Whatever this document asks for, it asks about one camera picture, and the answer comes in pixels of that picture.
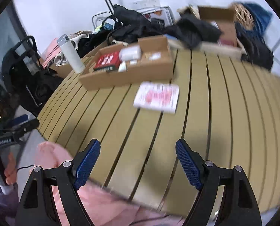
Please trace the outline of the person's left hand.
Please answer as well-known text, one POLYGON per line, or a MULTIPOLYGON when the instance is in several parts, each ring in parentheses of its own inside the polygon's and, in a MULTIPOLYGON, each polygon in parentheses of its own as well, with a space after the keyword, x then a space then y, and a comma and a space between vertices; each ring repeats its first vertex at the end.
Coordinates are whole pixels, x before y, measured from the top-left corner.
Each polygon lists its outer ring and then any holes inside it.
POLYGON ((13 185, 17 181, 17 169, 16 169, 16 161, 13 156, 13 153, 10 152, 8 155, 7 166, 4 170, 5 181, 7 185, 13 185))

